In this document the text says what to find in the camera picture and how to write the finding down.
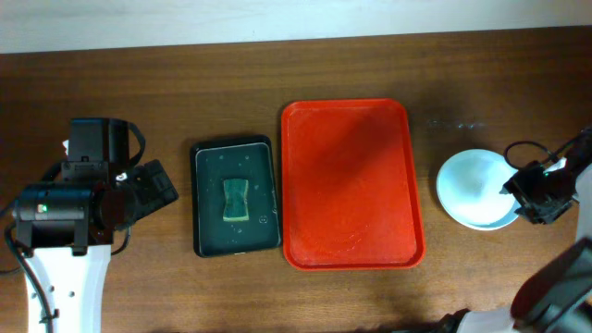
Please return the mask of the green yellow sponge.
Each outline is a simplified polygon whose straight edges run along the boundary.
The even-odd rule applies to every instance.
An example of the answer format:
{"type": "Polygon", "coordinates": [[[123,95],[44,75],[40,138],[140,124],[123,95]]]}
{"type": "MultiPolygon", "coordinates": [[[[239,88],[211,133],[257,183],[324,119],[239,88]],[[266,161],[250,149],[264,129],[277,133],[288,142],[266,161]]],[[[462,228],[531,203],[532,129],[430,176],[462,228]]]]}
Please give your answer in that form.
{"type": "Polygon", "coordinates": [[[223,191],[225,206],[223,220],[242,222],[249,219],[248,210],[249,181],[247,179],[224,179],[223,191]]]}

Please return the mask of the light blue plate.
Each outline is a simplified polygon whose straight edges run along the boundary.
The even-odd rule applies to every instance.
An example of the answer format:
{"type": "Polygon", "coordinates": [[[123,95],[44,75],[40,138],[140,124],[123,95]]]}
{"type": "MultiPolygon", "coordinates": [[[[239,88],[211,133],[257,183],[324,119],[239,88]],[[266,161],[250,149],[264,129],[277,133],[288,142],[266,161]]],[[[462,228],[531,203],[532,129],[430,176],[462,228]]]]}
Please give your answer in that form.
{"type": "Polygon", "coordinates": [[[503,185],[516,169],[502,155],[470,149],[449,158],[436,180],[438,199],[458,223],[475,230],[491,231],[509,226],[520,207],[503,185]]]}

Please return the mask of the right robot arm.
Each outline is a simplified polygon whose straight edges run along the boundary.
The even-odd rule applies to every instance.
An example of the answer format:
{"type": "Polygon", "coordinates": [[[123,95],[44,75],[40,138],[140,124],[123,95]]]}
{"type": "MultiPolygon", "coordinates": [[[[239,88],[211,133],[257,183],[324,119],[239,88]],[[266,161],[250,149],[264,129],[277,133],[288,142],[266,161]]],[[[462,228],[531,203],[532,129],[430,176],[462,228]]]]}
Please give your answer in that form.
{"type": "Polygon", "coordinates": [[[530,277],[512,305],[493,311],[448,314],[436,332],[588,332],[591,329],[591,129],[582,129],[546,158],[524,166],[506,154],[467,150],[438,172],[437,195],[457,222],[495,229],[520,216],[550,225],[578,209],[576,238],[530,277]]]}

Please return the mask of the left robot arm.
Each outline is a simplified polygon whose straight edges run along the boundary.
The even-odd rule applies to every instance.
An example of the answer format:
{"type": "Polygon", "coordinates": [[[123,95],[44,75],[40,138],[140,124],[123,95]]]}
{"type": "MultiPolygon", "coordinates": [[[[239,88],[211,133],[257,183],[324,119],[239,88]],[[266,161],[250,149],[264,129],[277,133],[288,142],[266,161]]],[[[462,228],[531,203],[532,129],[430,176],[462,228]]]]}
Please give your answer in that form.
{"type": "Polygon", "coordinates": [[[30,332],[98,332],[117,232],[179,195],[157,160],[130,154],[131,122],[73,118],[66,157],[9,206],[5,240],[23,271],[30,332]]]}

